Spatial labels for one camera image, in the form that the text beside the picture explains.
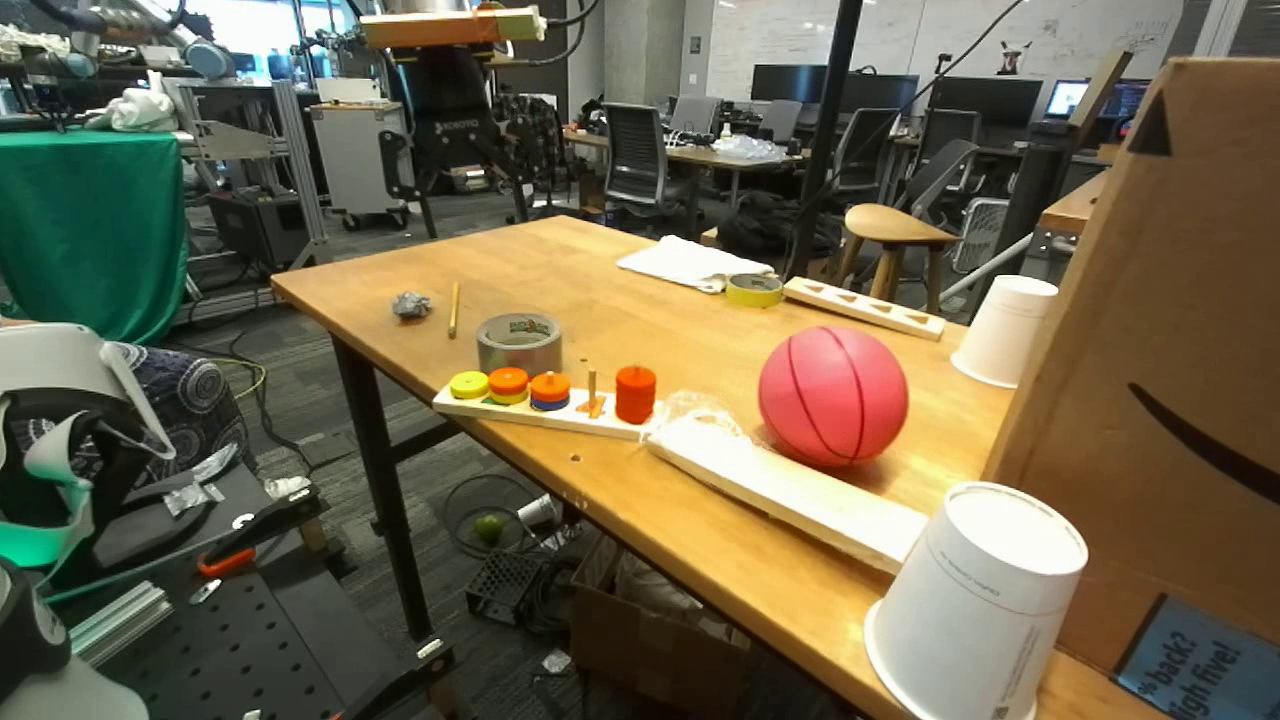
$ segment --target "cardboard box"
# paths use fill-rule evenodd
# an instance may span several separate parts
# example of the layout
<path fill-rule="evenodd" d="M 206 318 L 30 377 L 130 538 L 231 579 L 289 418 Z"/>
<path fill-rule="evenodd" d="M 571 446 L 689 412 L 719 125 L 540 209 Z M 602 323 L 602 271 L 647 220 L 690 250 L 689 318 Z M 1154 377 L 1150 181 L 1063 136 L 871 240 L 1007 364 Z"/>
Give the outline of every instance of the cardboard box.
<path fill-rule="evenodd" d="M 753 642 L 617 596 L 613 563 L 617 545 L 600 538 L 575 574 L 566 625 L 575 669 L 670 716 L 737 716 Z"/>
<path fill-rule="evenodd" d="M 988 463 L 1084 532 L 1058 648 L 1099 672 L 1160 596 L 1280 639 L 1275 114 L 1270 60 L 1163 67 Z"/>

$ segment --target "wooden stool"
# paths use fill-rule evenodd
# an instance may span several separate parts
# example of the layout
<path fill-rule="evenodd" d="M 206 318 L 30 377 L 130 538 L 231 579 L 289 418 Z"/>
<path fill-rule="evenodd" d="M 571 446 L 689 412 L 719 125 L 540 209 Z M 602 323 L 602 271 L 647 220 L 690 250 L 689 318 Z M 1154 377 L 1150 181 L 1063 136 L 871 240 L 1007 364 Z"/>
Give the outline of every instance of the wooden stool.
<path fill-rule="evenodd" d="M 836 284 L 846 284 L 856 250 L 863 245 L 878 245 L 878 263 L 876 263 L 876 280 L 871 280 L 871 297 L 893 299 L 895 297 L 895 271 L 902 263 L 907 248 L 925 248 L 926 263 L 925 263 L 925 308 L 937 313 L 937 290 L 938 290 L 938 267 L 942 267 L 942 248 L 954 245 L 953 231 L 938 231 L 901 209 L 887 202 L 850 202 L 843 213 L 843 248 L 840 248 L 840 263 L 836 263 Z"/>

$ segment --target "paper cup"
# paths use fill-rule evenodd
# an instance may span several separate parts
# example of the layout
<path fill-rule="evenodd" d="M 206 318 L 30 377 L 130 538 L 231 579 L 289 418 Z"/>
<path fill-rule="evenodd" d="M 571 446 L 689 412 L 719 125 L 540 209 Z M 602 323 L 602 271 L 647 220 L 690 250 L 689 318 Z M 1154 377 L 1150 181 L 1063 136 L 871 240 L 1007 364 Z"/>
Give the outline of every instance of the paper cup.
<path fill-rule="evenodd" d="M 981 383 L 1017 386 L 1051 299 L 1055 284 L 997 277 L 953 364 Z"/>
<path fill-rule="evenodd" d="M 1084 537 L 1036 495 L 954 483 L 863 619 L 876 677 L 911 716 L 1036 716 L 1084 563 Z"/>

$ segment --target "white cup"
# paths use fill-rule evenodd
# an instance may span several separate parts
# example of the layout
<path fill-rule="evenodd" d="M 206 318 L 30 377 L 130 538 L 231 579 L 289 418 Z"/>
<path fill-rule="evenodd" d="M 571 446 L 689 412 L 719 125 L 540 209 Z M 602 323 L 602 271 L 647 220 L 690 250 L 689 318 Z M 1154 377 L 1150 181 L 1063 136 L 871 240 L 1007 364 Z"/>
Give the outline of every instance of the white cup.
<path fill-rule="evenodd" d="M 925 720 L 1036 716 L 1084 563 L 1087 545 L 1055 506 L 954 483 L 863 619 L 876 677 Z"/>
<path fill-rule="evenodd" d="M 997 277 L 953 364 L 981 383 L 1017 386 L 1028 366 L 1030 344 L 1046 323 L 1051 299 L 1055 284 L 1046 280 Z"/>

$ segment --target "white paper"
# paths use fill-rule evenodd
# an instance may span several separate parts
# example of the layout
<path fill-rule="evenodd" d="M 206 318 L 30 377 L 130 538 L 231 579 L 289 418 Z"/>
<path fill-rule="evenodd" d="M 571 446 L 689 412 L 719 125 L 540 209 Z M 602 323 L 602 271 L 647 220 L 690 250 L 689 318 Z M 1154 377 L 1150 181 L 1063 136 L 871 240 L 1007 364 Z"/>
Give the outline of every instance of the white paper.
<path fill-rule="evenodd" d="M 685 284 L 685 286 L 713 290 L 713 297 L 723 290 L 723 280 L 737 271 L 767 271 L 767 263 L 760 263 L 760 261 L 744 261 L 744 257 L 731 257 L 731 250 L 685 240 L 685 234 L 663 234 L 663 240 L 655 240 L 617 263 L 628 271 L 659 277 L 666 284 Z"/>

